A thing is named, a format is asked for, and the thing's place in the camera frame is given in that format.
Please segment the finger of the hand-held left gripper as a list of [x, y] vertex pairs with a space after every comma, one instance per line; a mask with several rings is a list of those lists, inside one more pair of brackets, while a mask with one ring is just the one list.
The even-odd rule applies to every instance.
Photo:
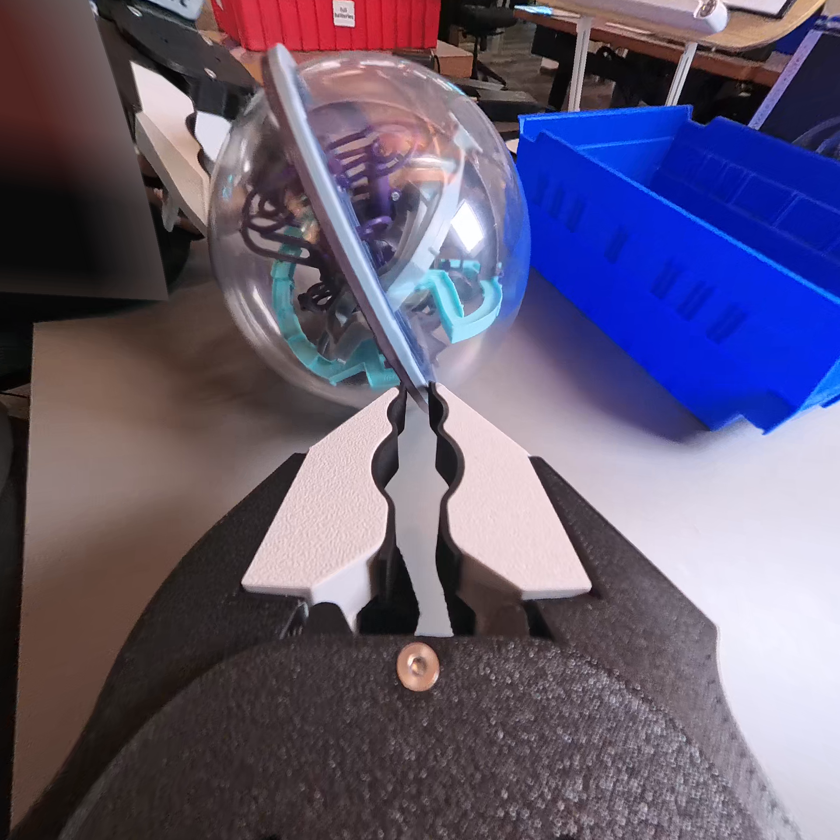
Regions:
[[207, 229], [210, 176], [200, 162], [201, 147], [187, 127], [193, 103], [157, 72], [131, 64], [140, 111], [135, 141], [151, 163], [178, 211], [198, 230]]

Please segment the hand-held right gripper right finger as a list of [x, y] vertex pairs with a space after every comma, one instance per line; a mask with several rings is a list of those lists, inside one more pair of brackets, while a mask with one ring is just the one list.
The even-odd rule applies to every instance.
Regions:
[[530, 634], [536, 602], [592, 581], [531, 456], [440, 384], [428, 390], [440, 501], [436, 570], [453, 634]]

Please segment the red ribbed plastic bin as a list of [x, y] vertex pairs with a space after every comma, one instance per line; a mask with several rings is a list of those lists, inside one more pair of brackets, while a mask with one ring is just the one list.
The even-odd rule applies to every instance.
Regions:
[[439, 1], [211, 1], [217, 26], [241, 46], [266, 51], [431, 49]]

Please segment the blue plastic bin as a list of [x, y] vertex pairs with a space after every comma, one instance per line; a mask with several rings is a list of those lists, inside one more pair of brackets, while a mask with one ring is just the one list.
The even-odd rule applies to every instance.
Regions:
[[520, 117], [531, 264], [711, 430], [839, 398], [838, 161], [691, 106]]

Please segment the black office chair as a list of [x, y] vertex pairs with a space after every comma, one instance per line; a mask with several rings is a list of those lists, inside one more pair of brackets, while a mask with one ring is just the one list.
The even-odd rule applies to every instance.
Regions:
[[455, 1], [452, 21], [462, 35], [472, 39], [472, 63], [468, 80], [458, 83], [473, 99], [483, 93], [495, 94], [508, 89], [506, 79], [480, 60], [489, 39], [503, 35], [518, 21], [512, 1]]

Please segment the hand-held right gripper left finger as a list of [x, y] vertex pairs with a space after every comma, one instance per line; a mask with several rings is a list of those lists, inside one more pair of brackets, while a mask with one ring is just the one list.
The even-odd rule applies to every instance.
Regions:
[[386, 486], [406, 394], [392, 388], [310, 447], [241, 585], [335, 604], [352, 631], [407, 632], [407, 569]]

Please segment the clear plastic maze ball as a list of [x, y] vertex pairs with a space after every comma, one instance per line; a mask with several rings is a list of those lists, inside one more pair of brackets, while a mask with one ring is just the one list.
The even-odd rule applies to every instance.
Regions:
[[411, 60], [283, 45], [210, 185], [213, 273], [251, 348], [289, 383], [362, 407], [455, 387], [517, 317], [529, 212], [499, 132]]

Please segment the wooden top office desk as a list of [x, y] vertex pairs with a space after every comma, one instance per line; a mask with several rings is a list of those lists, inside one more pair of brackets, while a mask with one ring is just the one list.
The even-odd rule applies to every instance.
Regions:
[[[549, 93], [549, 107], [571, 108], [572, 77], [579, 17], [547, 7], [519, 6], [516, 18], [536, 26], [532, 53], [557, 62]], [[613, 83], [611, 106], [664, 104], [684, 49], [652, 35], [633, 35], [619, 24], [594, 24], [594, 47], [588, 50], [584, 73]], [[790, 56], [769, 47], [735, 54], [699, 47], [677, 97], [689, 104], [694, 117], [708, 122], [717, 116], [747, 122], [779, 79]]]

